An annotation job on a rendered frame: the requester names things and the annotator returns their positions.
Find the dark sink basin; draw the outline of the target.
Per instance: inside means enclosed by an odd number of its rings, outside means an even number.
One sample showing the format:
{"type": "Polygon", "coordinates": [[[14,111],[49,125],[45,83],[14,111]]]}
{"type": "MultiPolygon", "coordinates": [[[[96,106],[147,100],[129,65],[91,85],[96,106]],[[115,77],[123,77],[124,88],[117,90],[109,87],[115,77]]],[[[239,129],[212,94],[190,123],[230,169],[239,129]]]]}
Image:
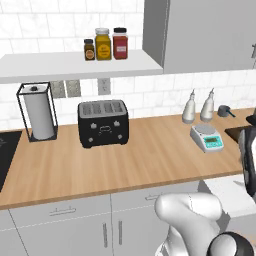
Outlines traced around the dark sink basin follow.
{"type": "Polygon", "coordinates": [[[231,137],[235,142],[238,142],[240,132],[245,129],[245,126],[242,127],[236,127],[236,128],[227,128],[225,130],[225,133],[231,137]]]}

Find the white paper towel roll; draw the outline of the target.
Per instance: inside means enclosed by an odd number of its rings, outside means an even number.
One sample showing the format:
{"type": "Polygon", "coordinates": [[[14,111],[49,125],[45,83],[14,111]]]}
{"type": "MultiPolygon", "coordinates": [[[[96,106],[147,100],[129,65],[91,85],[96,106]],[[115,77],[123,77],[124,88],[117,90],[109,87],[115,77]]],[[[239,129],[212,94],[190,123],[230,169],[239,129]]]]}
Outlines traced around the white paper towel roll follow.
{"type": "Polygon", "coordinates": [[[23,89],[23,93],[34,137],[38,140],[52,137],[54,128],[46,86],[29,85],[23,89]]]}

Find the grey measuring cup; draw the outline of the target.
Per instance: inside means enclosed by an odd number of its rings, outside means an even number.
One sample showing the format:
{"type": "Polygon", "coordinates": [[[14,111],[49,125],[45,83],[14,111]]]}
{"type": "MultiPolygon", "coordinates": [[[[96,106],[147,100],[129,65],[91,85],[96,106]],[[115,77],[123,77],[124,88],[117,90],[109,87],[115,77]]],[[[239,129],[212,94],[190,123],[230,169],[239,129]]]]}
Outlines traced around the grey measuring cup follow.
{"type": "Polygon", "coordinates": [[[231,112],[230,107],[227,105],[220,105],[217,114],[220,117],[227,117],[228,115],[234,117],[234,114],[231,112]]]}

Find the grey wall switch plate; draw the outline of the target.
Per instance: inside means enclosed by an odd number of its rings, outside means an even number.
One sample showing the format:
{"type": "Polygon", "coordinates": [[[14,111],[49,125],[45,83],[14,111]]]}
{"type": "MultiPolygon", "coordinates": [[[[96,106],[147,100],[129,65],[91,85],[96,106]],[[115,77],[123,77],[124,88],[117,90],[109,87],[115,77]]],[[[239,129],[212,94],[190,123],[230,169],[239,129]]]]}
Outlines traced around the grey wall switch plate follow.
{"type": "Polygon", "coordinates": [[[80,97],[81,88],[79,80],[66,80],[66,90],[69,98],[80,97]]]}
{"type": "Polygon", "coordinates": [[[51,81],[50,85],[51,85],[53,97],[55,99],[66,97],[63,81],[51,81]]]}

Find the white kitchen scale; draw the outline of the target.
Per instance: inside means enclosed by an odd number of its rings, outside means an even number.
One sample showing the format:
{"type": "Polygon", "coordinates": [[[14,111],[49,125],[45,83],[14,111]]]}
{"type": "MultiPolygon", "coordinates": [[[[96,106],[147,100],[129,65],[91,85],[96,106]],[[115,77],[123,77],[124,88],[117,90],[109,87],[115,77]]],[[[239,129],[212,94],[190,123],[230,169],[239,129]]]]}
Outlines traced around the white kitchen scale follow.
{"type": "Polygon", "coordinates": [[[204,153],[220,152],[224,148],[221,135],[209,124],[192,126],[190,136],[204,153]]]}

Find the black hob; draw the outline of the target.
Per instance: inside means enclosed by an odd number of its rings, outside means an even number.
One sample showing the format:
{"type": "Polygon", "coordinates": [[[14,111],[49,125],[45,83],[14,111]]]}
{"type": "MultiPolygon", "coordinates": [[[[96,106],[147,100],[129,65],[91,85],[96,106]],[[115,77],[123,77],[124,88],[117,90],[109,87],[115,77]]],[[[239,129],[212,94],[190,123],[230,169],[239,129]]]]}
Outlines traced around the black hob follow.
{"type": "Polygon", "coordinates": [[[0,133],[0,192],[2,191],[21,134],[21,131],[0,133]]]}

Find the white wall shelf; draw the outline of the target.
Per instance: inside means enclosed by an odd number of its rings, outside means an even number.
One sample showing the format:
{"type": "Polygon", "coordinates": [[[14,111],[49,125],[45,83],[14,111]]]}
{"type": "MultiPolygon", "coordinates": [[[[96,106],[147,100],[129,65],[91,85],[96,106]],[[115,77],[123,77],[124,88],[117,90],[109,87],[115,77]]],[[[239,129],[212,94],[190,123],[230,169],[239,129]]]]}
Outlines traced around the white wall shelf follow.
{"type": "Polygon", "coordinates": [[[124,60],[86,61],[83,52],[6,54],[0,84],[161,75],[163,68],[143,50],[124,60]]]}

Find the black tap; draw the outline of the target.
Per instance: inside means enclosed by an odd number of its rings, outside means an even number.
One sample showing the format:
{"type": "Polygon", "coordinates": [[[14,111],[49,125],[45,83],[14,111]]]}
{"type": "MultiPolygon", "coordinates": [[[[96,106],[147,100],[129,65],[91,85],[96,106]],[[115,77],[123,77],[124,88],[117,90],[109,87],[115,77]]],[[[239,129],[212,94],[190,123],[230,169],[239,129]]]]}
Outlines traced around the black tap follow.
{"type": "Polygon", "coordinates": [[[253,126],[256,126],[256,108],[254,109],[254,113],[250,116],[246,117],[246,120],[253,126]]]}

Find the black four-slot toaster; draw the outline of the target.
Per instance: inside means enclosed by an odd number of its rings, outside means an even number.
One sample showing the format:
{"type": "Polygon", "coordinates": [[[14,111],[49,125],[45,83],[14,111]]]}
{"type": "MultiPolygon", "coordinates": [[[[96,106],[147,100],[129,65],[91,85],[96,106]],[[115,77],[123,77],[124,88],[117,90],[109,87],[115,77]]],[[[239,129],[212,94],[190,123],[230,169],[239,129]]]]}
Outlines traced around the black four-slot toaster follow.
{"type": "Polygon", "coordinates": [[[129,115],[122,100],[81,102],[77,114],[79,138],[84,148],[128,142],[129,115]]]}

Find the wide grey drawer front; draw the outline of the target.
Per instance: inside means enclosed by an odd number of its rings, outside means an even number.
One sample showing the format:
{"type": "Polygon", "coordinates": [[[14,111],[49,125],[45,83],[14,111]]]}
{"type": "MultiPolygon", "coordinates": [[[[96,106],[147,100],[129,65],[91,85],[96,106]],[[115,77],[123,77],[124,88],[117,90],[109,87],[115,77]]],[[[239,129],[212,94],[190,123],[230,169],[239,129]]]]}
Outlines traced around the wide grey drawer front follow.
{"type": "Polygon", "coordinates": [[[110,196],[101,195],[94,197],[65,200],[59,202],[38,204],[27,207],[10,209],[17,228],[25,229],[41,227],[50,224],[61,224],[64,222],[82,219],[84,217],[94,217],[110,212],[110,196]],[[49,216],[55,208],[67,209],[76,208],[75,213],[49,216]]]}

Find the yellow spice jar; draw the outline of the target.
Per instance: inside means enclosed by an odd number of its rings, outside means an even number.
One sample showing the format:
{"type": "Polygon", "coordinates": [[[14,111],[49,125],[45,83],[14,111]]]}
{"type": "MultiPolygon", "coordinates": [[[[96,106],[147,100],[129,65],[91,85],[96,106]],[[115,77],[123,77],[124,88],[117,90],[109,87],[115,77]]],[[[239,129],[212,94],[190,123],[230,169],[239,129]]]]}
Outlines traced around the yellow spice jar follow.
{"type": "Polygon", "coordinates": [[[96,57],[98,60],[110,60],[111,59],[111,40],[109,37],[108,28],[96,28],[95,29],[95,46],[96,57]]]}

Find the narrow grey cupboard door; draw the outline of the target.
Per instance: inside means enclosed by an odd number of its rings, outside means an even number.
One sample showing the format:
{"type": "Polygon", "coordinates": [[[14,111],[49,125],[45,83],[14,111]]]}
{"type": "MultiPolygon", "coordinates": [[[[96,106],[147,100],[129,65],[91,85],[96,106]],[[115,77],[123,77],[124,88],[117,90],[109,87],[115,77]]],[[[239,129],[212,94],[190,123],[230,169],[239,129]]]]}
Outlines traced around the narrow grey cupboard door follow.
{"type": "Polygon", "coordinates": [[[0,256],[27,256],[15,230],[0,231],[0,256]]]}

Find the red spice jar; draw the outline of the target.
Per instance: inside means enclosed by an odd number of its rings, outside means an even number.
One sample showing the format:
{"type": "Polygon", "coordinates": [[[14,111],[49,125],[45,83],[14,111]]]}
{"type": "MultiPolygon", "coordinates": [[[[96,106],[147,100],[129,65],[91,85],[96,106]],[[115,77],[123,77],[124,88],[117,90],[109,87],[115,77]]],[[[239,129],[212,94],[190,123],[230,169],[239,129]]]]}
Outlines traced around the red spice jar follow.
{"type": "Polygon", "coordinates": [[[128,58],[127,29],[116,27],[113,33],[113,55],[116,60],[128,58]]]}

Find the white dispenser bottle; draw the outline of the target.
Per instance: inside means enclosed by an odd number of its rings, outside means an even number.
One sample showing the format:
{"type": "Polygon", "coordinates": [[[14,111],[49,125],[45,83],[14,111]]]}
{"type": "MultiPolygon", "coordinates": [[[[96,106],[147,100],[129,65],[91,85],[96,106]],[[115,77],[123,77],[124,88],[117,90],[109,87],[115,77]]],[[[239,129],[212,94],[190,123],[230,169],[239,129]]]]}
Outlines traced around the white dispenser bottle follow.
{"type": "Polygon", "coordinates": [[[210,122],[213,118],[213,112],[214,112],[213,97],[214,97],[214,90],[211,90],[200,112],[200,120],[203,122],[210,122]]]}
{"type": "Polygon", "coordinates": [[[190,94],[190,98],[187,101],[183,114],[182,121],[185,124],[192,124],[195,120],[195,92],[192,91],[190,94]]]}

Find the small brown spice jar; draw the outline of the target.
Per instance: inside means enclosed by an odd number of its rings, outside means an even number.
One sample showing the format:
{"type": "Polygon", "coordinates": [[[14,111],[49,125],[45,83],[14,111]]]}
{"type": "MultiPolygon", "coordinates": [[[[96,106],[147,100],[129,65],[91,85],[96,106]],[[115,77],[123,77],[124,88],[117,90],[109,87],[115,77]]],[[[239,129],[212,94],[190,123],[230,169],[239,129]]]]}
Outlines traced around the small brown spice jar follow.
{"type": "Polygon", "coordinates": [[[95,59],[95,50],[92,39],[84,40],[84,54],[87,61],[95,59]]]}

